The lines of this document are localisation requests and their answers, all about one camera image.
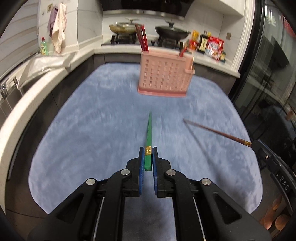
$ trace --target pink utensil holder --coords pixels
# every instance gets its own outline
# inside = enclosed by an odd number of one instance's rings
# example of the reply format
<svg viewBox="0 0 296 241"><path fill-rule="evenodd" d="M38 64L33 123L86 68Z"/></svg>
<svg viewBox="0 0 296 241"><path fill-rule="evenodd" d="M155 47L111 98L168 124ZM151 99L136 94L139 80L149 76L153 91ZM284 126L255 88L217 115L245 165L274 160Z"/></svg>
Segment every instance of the pink utensil holder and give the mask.
<svg viewBox="0 0 296 241"><path fill-rule="evenodd" d="M192 65L191 56L142 51L138 92L145 95L185 97L194 74Z"/></svg>

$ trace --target black pan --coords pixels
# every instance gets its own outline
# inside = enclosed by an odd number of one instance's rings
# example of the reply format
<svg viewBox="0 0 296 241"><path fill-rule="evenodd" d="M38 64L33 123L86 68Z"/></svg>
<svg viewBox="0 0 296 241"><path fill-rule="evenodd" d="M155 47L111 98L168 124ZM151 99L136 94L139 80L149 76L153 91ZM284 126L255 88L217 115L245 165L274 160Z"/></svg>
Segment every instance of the black pan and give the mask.
<svg viewBox="0 0 296 241"><path fill-rule="evenodd" d="M179 28L174 28L174 23L167 22L170 26L157 26L155 27L156 32L160 37L166 39L181 40L184 39L190 34L189 31L184 31Z"/></svg>

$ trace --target green bottle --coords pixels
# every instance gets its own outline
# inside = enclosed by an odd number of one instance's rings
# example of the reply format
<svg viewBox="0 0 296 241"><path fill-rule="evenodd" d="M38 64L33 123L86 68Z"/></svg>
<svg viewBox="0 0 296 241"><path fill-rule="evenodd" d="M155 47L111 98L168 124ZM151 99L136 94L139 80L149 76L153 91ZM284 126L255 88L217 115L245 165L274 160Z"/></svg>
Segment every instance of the green bottle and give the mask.
<svg viewBox="0 0 296 241"><path fill-rule="evenodd" d="M42 55L48 55L47 43L45 42L44 37L42 37L42 39L41 39L40 50L41 50Z"/></svg>

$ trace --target blue tablecloth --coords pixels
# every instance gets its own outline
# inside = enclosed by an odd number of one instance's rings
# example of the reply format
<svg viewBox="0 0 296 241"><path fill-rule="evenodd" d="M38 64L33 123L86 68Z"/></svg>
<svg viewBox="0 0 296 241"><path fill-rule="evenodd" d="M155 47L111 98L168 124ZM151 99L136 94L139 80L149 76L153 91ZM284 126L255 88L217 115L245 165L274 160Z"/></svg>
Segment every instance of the blue tablecloth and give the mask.
<svg viewBox="0 0 296 241"><path fill-rule="evenodd" d="M246 146L186 126L183 118L242 139L247 131L233 104L213 82L193 76L187 96L137 92L140 65L105 64L75 90L43 137L32 161L29 186L51 212L88 178L102 180L124 168L145 145L152 111L152 146L188 178L210 178L251 213L262 197L256 156ZM171 198L157 199L152 172L140 198L127 198L124 240L175 240Z"/></svg>

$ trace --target gold band on chopstick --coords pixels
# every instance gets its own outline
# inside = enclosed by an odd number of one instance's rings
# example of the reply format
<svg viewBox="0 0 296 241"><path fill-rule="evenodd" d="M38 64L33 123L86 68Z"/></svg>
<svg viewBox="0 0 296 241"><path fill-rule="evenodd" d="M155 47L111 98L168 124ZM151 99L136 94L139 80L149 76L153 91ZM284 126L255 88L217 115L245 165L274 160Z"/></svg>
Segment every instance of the gold band on chopstick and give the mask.
<svg viewBox="0 0 296 241"><path fill-rule="evenodd" d="M145 156L151 155L151 146L146 146L145 148Z"/></svg>

